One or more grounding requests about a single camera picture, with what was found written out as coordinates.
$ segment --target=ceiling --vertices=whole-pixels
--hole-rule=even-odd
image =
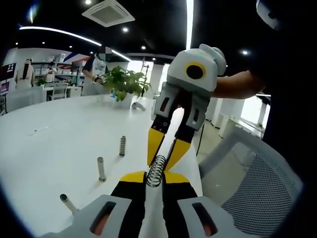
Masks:
[[[92,0],[97,4],[102,0]],[[83,17],[90,6],[85,0],[38,0],[25,4],[24,14],[18,17],[22,26],[42,26],[68,31],[95,40],[121,53],[152,53],[175,56],[186,48],[186,0],[118,0],[135,21],[109,28]],[[31,5],[38,7],[33,24],[27,17]],[[255,0],[194,0],[192,48],[204,43],[220,48],[227,59],[227,74],[245,70],[252,60],[252,49],[271,34],[271,30],[257,16]],[[41,30],[18,31],[11,41],[15,47],[46,47],[74,51],[88,55],[97,46],[56,32]],[[242,49],[251,52],[241,54]]]

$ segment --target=white desk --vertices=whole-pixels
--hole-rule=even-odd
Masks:
[[[44,91],[53,91],[54,87],[44,87]],[[66,97],[73,98],[73,97],[80,97],[81,96],[81,87],[75,86],[68,86],[66,91]]]
[[[0,178],[8,201],[34,236],[59,232],[72,216],[59,199],[65,193],[79,209],[111,194],[127,173],[148,170],[148,131],[152,100],[139,98],[147,110],[115,110],[112,98],[88,96],[32,105],[0,117]],[[168,152],[181,110],[175,113],[159,154]],[[119,154],[127,137],[126,155]],[[103,156],[107,181],[98,182],[97,157]],[[172,169],[189,179],[202,195],[192,146]]]
[[[256,128],[253,125],[243,121],[242,119],[233,119],[229,118],[225,115],[222,115],[223,119],[221,122],[219,135],[221,138],[224,138],[235,126],[247,131],[248,133],[262,139],[263,132],[261,132],[261,128]]]

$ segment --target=ceiling air conditioner vent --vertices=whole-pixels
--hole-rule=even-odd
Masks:
[[[82,15],[104,27],[110,27],[135,20],[135,18],[116,0],[105,0],[94,5]]]

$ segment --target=green leaves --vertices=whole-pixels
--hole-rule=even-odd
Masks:
[[[46,84],[45,77],[44,76],[39,77],[38,81],[35,84],[36,86],[41,86],[43,84]]]
[[[104,75],[104,87],[113,90],[117,101],[125,99],[127,93],[141,96],[143,88],[145,91],[151,87],[146,82],[147,78],[141,72],[134,72],[132,70],[125,70],[117,66]]]

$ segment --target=metal spring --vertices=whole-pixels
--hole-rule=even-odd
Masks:
[[[162,155],[156,156],[146,177],[146,183],[150,187],[158,187],[162,181],[166,158]]]
[[[121,157],[123,157],[125,154],[125,143],[126,143],[126,138],[125,136],[122,136],[120,139],[120,152],[119,152],[119,155]]]

